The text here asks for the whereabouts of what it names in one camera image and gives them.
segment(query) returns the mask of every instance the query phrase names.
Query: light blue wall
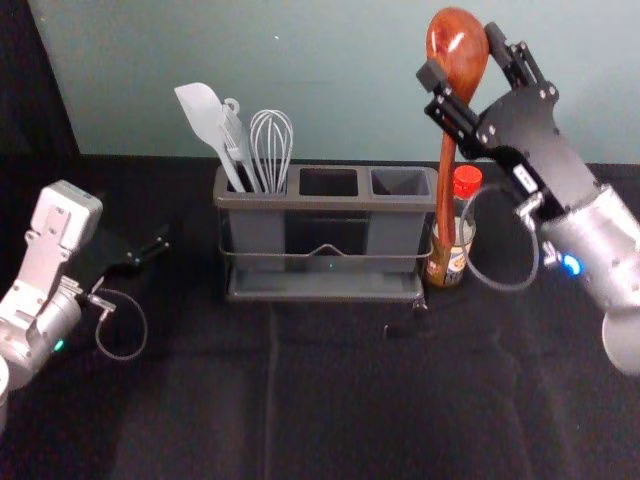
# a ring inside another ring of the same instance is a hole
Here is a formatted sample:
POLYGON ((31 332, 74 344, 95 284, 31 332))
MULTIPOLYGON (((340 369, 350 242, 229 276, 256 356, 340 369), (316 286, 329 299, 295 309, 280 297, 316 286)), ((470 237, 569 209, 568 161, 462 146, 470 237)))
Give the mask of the light blue wall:
MULTIPOLYGON (((241 118, 280 108, 296 158, 437 160, 415 79, 428 0, 31 0, 83 153, 207 156, 173 94, 201 81, 241 118)), ((525 39, 588 161, 640 158, 637 0, 461 0, 525 39)), ((472 105, 507 89, 494 63, 472 105)))

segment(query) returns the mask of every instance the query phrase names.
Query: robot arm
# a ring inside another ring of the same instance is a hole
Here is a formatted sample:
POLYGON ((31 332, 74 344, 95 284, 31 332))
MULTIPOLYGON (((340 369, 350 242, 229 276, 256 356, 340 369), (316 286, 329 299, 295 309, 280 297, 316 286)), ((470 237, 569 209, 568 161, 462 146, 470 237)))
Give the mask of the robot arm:
MULTIPOLYGON (((8 392, 29 383, 80 320, 83 290, 64 273, 101 214, 100 200, 64 180, 40 193, 18 277, 0 302, 0 432, 8 392)), ((115 310, 95 295, 88 300, 115 310)))
POLYGON ((569 267, 606 312, 603 342, 609 358, 623 372, 640 374, 640 225, 560 133, 553 119, 558 90, 526 43, 507 45, 494 23, 485 32, 511 91, 478 115, 429 60, 417 74, 435 96, 425 113, 456 140, 465 158, 495 160, 523 205, 534 205, 526 220, 540 227, 545 264, 569 267))

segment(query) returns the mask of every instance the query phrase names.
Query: black fabric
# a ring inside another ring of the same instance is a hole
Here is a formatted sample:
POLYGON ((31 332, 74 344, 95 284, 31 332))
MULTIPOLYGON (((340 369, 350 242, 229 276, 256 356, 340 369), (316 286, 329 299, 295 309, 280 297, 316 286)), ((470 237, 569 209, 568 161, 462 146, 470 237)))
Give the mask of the black fabric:
MULTIPOLYGON (((101 357, 95 312, 85 315, 12 395, 1 478, 640 477, 638 382, 609 364, 602 314, 574 281, 543 271, 505 296, 467 276, 430 292, 420 338, 391 341, 385 324, 416 322, 408 305, 228 304, 214 168, 151 158, 65 166, 65 178, 103 196, 103 225, 136 244, 169 220, 172 250, 109 284, 148 314, 143 357, 101 357)), ((640 213, 640 169, 595 170, 640 213)), ((14 224, 26 227, 27 210, 14 224)), ((530 247, 508 205, 486 198, 477 216, 478 266, 502 280, 524 275, 530 247)), ((5 241, 22 233, 3 235, 7 255, 21 258, 23 246, 5 241)), ((0 272, 2 288, 15 272, 0 272)), ((139 338, 129 310, 105 337, 115 347, 139 338)))
POLYGON ((78 155, 49 58, 26 0, 0 2, 0 154, 78 155))

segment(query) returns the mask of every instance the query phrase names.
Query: whisk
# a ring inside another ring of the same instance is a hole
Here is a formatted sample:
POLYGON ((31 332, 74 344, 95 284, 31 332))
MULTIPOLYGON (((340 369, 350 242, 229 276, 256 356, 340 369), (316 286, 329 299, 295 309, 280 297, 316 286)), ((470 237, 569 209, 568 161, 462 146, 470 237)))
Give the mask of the whisk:
POLYGON ((251 119, 249 141, 265 193, 281 193, 293 149, 291 120, 280 110, 260 110, 251 119))

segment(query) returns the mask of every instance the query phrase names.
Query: gray utensil caddy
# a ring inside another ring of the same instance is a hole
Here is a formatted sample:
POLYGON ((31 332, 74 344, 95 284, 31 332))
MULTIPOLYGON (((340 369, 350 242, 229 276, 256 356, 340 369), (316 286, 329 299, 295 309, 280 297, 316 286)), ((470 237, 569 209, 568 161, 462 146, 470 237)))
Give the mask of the gray utensil caddy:
POLYGON ((437 172, 289 167, 282 194, 213 189, 231 300, 420 301, 437 172))

